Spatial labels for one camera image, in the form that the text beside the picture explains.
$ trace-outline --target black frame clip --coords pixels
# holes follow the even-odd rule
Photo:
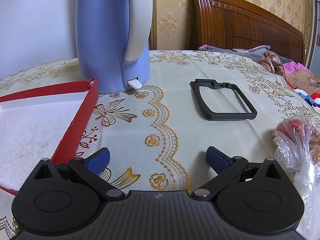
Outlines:
[[[201,112],[204,114],[204,116],[210,120],[244,120],[244,119],[254,119],[256,118],[258,112],[254,108],[254,106],[251,104],[249,99],[242,93],[240,88],[238,88],[235,84],[230,83],[218,83],[214,79],[195,79],[195,81],[190,82],[191,88],[195,93],[196,99],[198,101],[199,107],[201,109]],[[200,86],[208,86],[212,85],[214,88],[228,88],[236,91],[238,95],[241,97],[241,99],[244,101],[244,103],[247,105],[247,107],[250,109],[251,113],[216,113],[210,110],[210,108],[207,106],[207,104],[204,102],[201,94],[200,94]]]

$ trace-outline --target tablecloth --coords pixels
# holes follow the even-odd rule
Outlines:
[[[108,147],[110,164],[100,176],[125,193],[191,192],[216,175],[205,160],[209,146],[229,156],[262,162],[274,156],[272,132],[281,120],[306,114],[320,123],[320,114],[282,77],[245,57],[204,51],[150,51],[150,68],[151,77],[141,89],[99,95],[76,153],[85,158]],[[257,117],[206,120],[190,87],[196,78],[237,84],[257,109]],[[57,60],[0,80],[0,96],[80,79],[77,59]],[[247,111],[232,90],[201,87],[200,92],[213,111]],[[12,238],[18,231],[10,211],[13,197],[0,192],[0,199],[0,239]]]

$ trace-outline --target headboard panel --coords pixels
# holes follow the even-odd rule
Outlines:
[[[196,19],[190,47],[223,49],[271,46],[271,51],[304,61],[302,33],[278,16],[245,0],[194,0]]]

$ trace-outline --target red fabric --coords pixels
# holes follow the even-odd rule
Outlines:
[[[67,163],[70,159],[73,159],[76,155],[76,150],[80,142],[82,133],[88,123],[90,115],[93,108],[95,107],[98,101],[98,79],[93,78],[92,80],[76,81],[62,83],[52,86],[45,86],[40,88],[29,89],[10,95],[0,97],[0,102],[30,98],[30,97],[39,97],[47,95],[57,95],[57,94],[67,94],[67,93],[76,93],[76,92],[85,92],[88,91],[85,99],[83,100],[81,106],[79,107],[78,112],[73,118],[70,126],[62,137],[57,149],[55,150],[51,161],[53,163]],[[13,189],[6,189],[0,186],[0,190],[16,195],[17,191]]]
[[[320,95],[318,93],[313,93],[310,97],[315,100],[316,98],[320,98]]]
[[[287,81],[287,84],[289,87],[291,87],[292,89],[294,89],[294,87]]]

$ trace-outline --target white lever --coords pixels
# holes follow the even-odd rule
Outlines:
[[[139,89],[139,88],[142,88],[142,85],[141,85],[141,83],[139,82],[139,80],[138,79],[132,79],[132,80],[129,80],[129,81],[127,81],[127,84],[128,84],[128,86],[130,86],[130,87],[132,87],[132,88],[134,88],[134,89]]]
[[[152,22],[152,0],[130,0],[130,27],[125,61],[140,58],[150,34]]]

